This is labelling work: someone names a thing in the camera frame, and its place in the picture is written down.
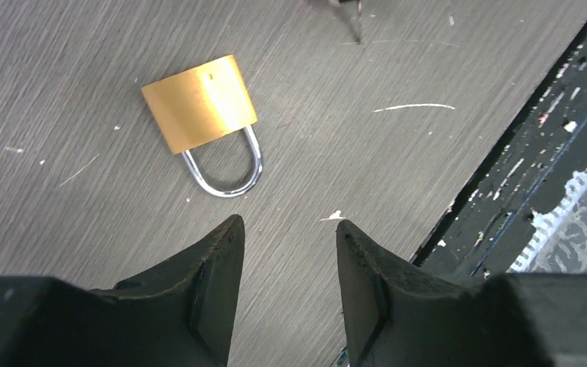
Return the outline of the silver key bunch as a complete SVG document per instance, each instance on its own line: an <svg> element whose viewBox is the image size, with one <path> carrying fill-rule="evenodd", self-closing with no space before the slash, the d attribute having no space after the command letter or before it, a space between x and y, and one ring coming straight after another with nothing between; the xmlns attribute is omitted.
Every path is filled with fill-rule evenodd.
<svg viewBox="0 0 587 367"><path fill-rule="evenodd" d="M362 23L362 0L319 0L309 1L311 5L317 5L322 9L331 10L349 30L352 36L352 44L362 44L364 31Z"/></svg>

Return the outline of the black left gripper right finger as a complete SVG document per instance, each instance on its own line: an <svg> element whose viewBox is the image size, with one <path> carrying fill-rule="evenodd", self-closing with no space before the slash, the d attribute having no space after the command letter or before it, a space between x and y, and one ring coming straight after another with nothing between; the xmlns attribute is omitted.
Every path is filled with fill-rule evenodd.
<svg viewBox="0 0 587 367"><path fill-rule="evenodd" d="M501 274L462 287L343 220L336 251L353 366L587 366L587 274Z"/></svg>

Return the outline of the large brass padlock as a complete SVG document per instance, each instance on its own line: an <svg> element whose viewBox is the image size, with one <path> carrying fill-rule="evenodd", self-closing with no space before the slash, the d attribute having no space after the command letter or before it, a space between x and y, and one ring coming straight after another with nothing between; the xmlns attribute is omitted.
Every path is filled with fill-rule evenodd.
<svg viewBox="0 0 587 367"><path fill-rule="evenodd" d="M184 159L204 191L218 198L235 198L258 183L264 168L261 147L252 128L258 117L234 55L142 86L141 94L171 153ZM238 131L248 142L252 172L238 187L214 187L204 177L192 150Z"/></svg>

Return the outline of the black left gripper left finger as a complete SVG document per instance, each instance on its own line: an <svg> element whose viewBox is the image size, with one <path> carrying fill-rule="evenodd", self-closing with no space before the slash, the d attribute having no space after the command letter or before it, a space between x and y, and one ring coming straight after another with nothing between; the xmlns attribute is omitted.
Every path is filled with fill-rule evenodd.
<svg viewBox="0 0 587 367"><path fill-rule="evenodd" d="M225 366L244 253L232 215L111 289L0 276L0 366Z"/></svg>

